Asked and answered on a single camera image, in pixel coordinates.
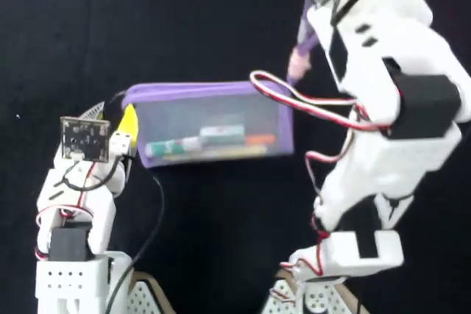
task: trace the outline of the green marker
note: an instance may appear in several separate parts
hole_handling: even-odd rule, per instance
[[[158,141],[146,144],[147,157],[162,157],[166,155],[185,154],[187,152],[201,151],[199,137],[183,138],[179,140]]]

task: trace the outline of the white plastic part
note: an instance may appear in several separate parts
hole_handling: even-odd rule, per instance
[[[92,166],[92,162],[81,161],[67,173],[68,181],[80,187],[90,187],[103,180],[111,171],[116,158],[127,154],[130,150],[131,138],[128,134],[121,132],[113,133],[110,139],[110,156],[107,163],[96,163],[93,167],[90,178],[85,183],[86,176]],[[108,246],[111,235],[111,228],[116,214],[116,206],[113,197],[117,197],[126,184],[126,173],[122,163],[117,165],[116,171],[111,180],[105,185],[95,190],[84,192],[83,203],[78,205],[81,192],[68,188],[64,183],[59,183],[72,165],[67,163],[57,163],[60,168],[52,169],[48,172],[43,189],[38,198],[38,210],[41,212],[41,224],[38,232],[38,248],[41,252],[49,253],[49,242],[51,231],[56,226],[60,226],[62,218],[55,205],[81,206],[88,210],[89,214],[77,213],[74,221],[92,221],[92,228],[88,235],[88,245],[94,254],[103,253]]]
[[[331,231],[346,211],[367,196],[411,195],[426,172],[442,167],[460,140],[456,124],[443,138],[434,139],[388,140],[379,132],[355,132],[347,153],[325,179],[322,204],[316,198],[316,216]],[[385,222],[389,214],[380,217]]]
[[[275,285],[273,286],[273,289],[275,289],[279,293],[282,293],[284,296],[289,297],[290,299],[294,299],[295,294],[293,293],[288,283],[284,279],[279,279],[278,281],[276,281]],[[289,303],[281,302],[280,300],[278,300],[277,298],[273,296],[269,296],[261,312],[261,314],[297,314],[297,313],[302,313],[302,311],[301,312],[299,311],[297,306],[293,305],[291,302]]]
[[[284,279],[276,281],[273,288],[289,298],[295,297]],[[300,301],[297,306],[291,303],[282,303],[270,296],[266,300],[261,314],[352,314],[333,285],[306,283],[300,290]]]
[[[317,10],[311,8],[308,11],[308,20],[316,30],[326,53],[330,51],[333,35],[330,7],[331,5]],[[372,122],[376,124],[391,124],[400,111],[400,95],[389,76],[383,58],[393,57],[393,53],[403,50],[408,43],[418,43],[422,52],[423,49],[430,48],[424,45],[423,36],[413,33],[407,27],[403,30],[410,34],[408,42],[394,41],[395,32],[400,28],[397,22],[404,18],[412,19],[428,28],[432,13],[424,0],[361,0],[338,25],[348,51],[347,71],[343,78],[335,75],[332,60],[329,55],[327,56],[338,89],[358,98],[365,106]],[[357,32],[356,30],[364,24],[370,26],[371,30]],[[376,28],[379,24],[382,25],[381,30]],[[391,38],[392,41],[388,42],[385,50],[379,51],[377,46],[363,46],[371,37],[377,39],[379,43],[384,38]]]
[[[91,163],[82,162],[68,174],[69,182],[75,185],[83,185],[83,180],[88,172],[88,165]],[[122,175],[118,177],[124,184],[124,169],[121,167]],[[40,214],[40,230],[38,232],[38,248],[43,253],[49,253],[49,240],[51,231],[56,226],[60,226],[62,219],[56,205],[77,205],[80,192],[69,189],[64,184],[57,187],[54,185],[61,180],[65,171],[50,170],[43,189],[38,198],[38,210]],[[62,194],[50,199],[62,191]],[[111,228],[116,214],[116,206],[113,195],[105,187],[88,191],[84,196],[83,208],[88,210],[93,218],[86,213],[77,213],[75,221],[92,221],[92,228],[88,235],[88,245],[94,254],[103,253],[110,240]]]
[[[162,314],[147,282],[135,283],[127,299],[127,312],[128,314]]]
[[[293,277],[297,282],[304,283],[320,277],[340,276],[338,279],[324,282],[324,285],[332,285],[343,282],[342,276],[366,276],[402,265],[404,261],[403,250],[399,235],[395,231],[376,231],[375,242],[378,257],[361,258],[354,232],[333,232],[320,245],[320,263],[323,275],[315,274],[304,263],[307,261],[313,268],[319,270],[316,256],[318,246],[311,246],[296,250],[289,257],[289,262],[296,265],[291,270]]]
[[[325,276],[366,276],[403,264],[403,249],[395,231],[376,231],[375,242],[378,257],[360,258],[354,232],[331,233],[322,241]]]
[[[121,275],[124,273],[126,268],[131,263],[131,257],[125,254],[122,251],[107,251],[105,253],[108,257],[113,259],[111,263],[111,280],[110,280],[110,290],[107,296],[107,303],[110,300],[111,293],[116,287],[117,281],[121,278]],[[127,300],[128,293],[130,290],[131,278],[133,271],[130,271],[126,276],[123,284],[119,288],[118,294],[115,297],[113,306],[111,307],[111,314],[127,314]]]
[[[108,257],[87,262],[38,262],[38,314],[67,313],[68,301],[77,301],[78,314],[102,314],[108,291]]]
[[[414,196],[399,200],[397,207],[393,208],[388,200],[384,197],[384,194],[380,193],[375,196],[375,205],[378,210],[378,215],[381,221],[381,227],[383,229],[391,229],[400,218],[404,215],[408,207],[412,204]]]

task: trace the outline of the perforated white plate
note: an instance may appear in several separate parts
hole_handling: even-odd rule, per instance
[[[129,314],[162,314],[152,290],[145,281],[137,281],[127,300]]]
[[[290,299],[294,298],[294,293],[291,288],[288,286],[288,283],[284,279],[279,279],[276,281],[275,290],[289,297]],[[292,303],[283,303],[276,299],[273,296],[270,296],[265,303],[265,307],[262,310],[261,314],[296,314],[296,308]]]
[[[273,287],[290,299],[294,293],[286,281],[278,280]],[[307,284],[303,307],[296,308],[292,303],[283,303],[270,296],[263,307],[261,314],[352,314],[339,293],[332,285]]]

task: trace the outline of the orange marker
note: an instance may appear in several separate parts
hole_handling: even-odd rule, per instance
[[[277,138],[271,134],[247,135],[247,145],[272,145]]]

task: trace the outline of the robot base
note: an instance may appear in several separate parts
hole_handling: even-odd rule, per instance
[[[294,293],[284,279],[276,281],[273,289],[290,299],[294,298]],[[307,283],[303,298],[296,301],[296,305],[270,296],[266,300],[261,314],[355,314],[355,310],[352,308],[356,308],[356,304],[355,297],[342,284],[334,286]]]

